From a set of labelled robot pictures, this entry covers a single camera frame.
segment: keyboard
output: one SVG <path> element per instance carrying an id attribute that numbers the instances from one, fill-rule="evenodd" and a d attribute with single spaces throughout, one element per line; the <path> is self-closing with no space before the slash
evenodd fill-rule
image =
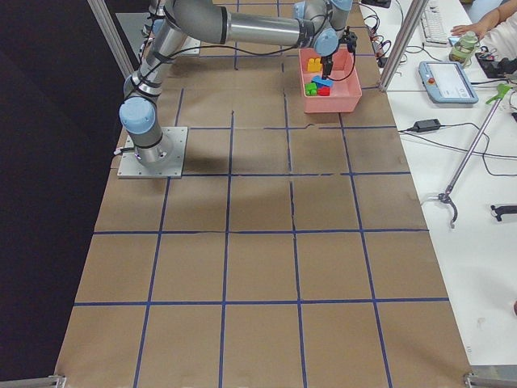
<path id="1" fill-rule="evenodd" d="M 429 0 L 420 17 L 424 35 L 424 46 L 448 47 L 448 35 L 443 30 L 442 15 L 439 13 L 438 0 Z"/>

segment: white robotic arm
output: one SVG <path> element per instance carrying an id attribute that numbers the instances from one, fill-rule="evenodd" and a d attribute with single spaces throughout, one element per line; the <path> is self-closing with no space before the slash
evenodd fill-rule
<path id="1" fill-rule="evenodd" d="M 156 13 L 158 3 L 153 0 L 149 10 Z M 137 161 L 147 169 L 160 170 L 179 146 L 160 127 L 156 102 L 163 79 L 188 36 L 213 44 L 236 41 L 290 49 L 312 47 L 322 57 L 331 57 L 345 32 L 351 5 L 352 0 L 306 0 L 294 5 L 294 18 L 288 19 L 233 13 L 212 0 L 166 0 L 163 25 L 140 68 L 126 80 L 120 107 L 120 120 L 132 139 Z"/>

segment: pink plastic container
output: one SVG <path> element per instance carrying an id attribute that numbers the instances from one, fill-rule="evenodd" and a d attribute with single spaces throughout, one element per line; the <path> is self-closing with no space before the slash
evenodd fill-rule
<path id="1" fill-rule="evenodd" d="M 300 49 L 300 82 L 301 94 L 304 99 L 305 113 L 329 113 L 329 112 L 353 112 L 359 99 L 363 95 L 357 71 L 353 69 L 350 77 L 344 81 L 334 82 L 330 89 L 329 96 L 305 95 L 305 84 L 312 82 L 313 77 L 322 75 L 319 73 L 309 73 L 307 71 L 307 62 L 310 58 L 319 58 L 320 56 L 312 48 Z M 333 56 L 334 66 L 332 68 L 333 79 L 340 79 L 348 75 L 354 63 L 354 58 L 346 48 L 340 48 Z"/>

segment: green jar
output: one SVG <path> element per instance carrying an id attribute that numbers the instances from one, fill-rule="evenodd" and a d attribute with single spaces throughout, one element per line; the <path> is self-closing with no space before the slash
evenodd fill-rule
<path id="1" fill-rule="evenodd" d="M 479 39 L 474 31 L 467 31 L 451 48 L 449 53 L 449 61 L 456 61 L 467 66 L 470 62 L 470 57 L 476 51 L 479 45 Z"/>

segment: person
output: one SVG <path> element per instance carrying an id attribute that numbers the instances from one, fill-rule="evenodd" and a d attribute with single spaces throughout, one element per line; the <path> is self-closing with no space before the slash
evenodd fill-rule
<path id="1" fill-rule="evenodd" d="M 517 0 L 508 0 L 488 12 L 477 23 L 452 28 L 453 36 L 474 31 L 481 45 L 495 49 L 494 56 L 500 61 L 517 58 Z"/>

